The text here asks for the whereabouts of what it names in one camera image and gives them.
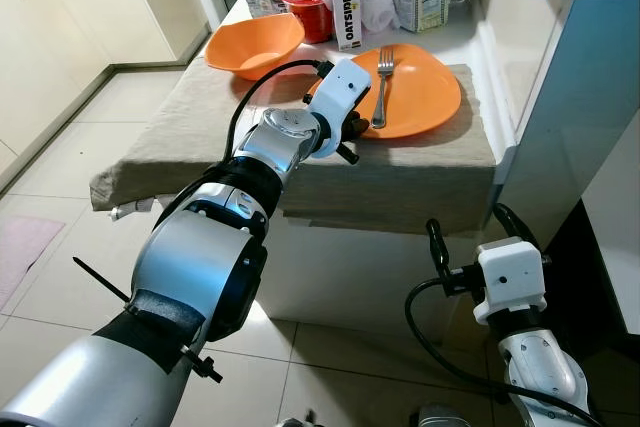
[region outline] blue panel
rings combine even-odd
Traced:
[[[500,201],[545,245],[640,105],[640,0],[575,0]]]

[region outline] tile floor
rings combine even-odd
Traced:
[[[149,70],[114,76],[0,198],[0,218],[20,214],[65,223],[0,312],[0,404],[65,345],[119,311],[121,303],[71,256],[126,291],[160,209],[112,223],[91,210],[88,183],[127,150],[180,75]],[[270,321],[256,304],[240,332],[208,349],[225,379],[216,385],[193,377],[173,425],[267,427],[312,408],[326,427],[404,427],[425,402],[451,404],[474,427],[521,425],[511,407],[457,382],[408,338]],[[484,353],[451,358],[479,375],[501,376],[492,350],[486,359]],[[637,366],[608,352],[585,368],[609,425],[637,427]]]

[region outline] orange bowl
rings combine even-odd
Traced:
[[[249,80],[284,63],[304,39],[304,27],[293,14],[276,14],[221,25],[207,44],[211,67]]]

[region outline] pink rug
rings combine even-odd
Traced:
[[[62,227],[63,222],[33,217],[0,220],[0,309]]]

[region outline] fork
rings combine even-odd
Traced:
[[[381,129],[387,124],[384,111],[384,84],[388,76],[393,73],[393,47],[381,47],[380,57],[378,59],[378,75],[380,76],[380,92],[378,93],[378,102],[376,110],[373,112],[371,119],[371,127]]]

